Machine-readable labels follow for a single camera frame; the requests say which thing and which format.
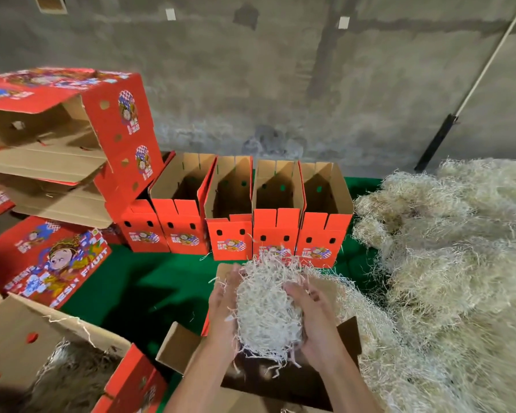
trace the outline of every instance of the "person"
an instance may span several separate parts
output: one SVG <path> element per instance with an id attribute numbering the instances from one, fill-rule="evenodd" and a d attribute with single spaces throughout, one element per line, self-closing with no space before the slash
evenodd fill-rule
<path id="1" fill-rule="evenodd" d="M 165 413 L 208 413 L 227 368 L 239 352 L 235 308 L 241 266 L 233 265 L 225 291 L 218 282 L 210 294 L 208 337 L 172 394 Z M 321 291 L 306 283 L 286 283 L 285 292 L 304 314 L 302 353 L 321 376 L 334 413 L 380 413 L 358 367 L 346 351 L 336 328 L 336 317 Z"/>

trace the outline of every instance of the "gray wall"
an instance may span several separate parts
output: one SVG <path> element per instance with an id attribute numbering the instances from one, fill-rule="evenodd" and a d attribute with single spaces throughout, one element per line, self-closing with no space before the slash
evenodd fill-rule
<path id="1" fill-rule="evenodd" d="M 516 12 L 516 0 L 65 2 L 54 16 L 0 0 L 0 72 L 138 71 L 164 149 L 336 160 L 368 177 L 412 170 Z M 447 156 L 516 159 L 516 28 L 433 165 Z"/>

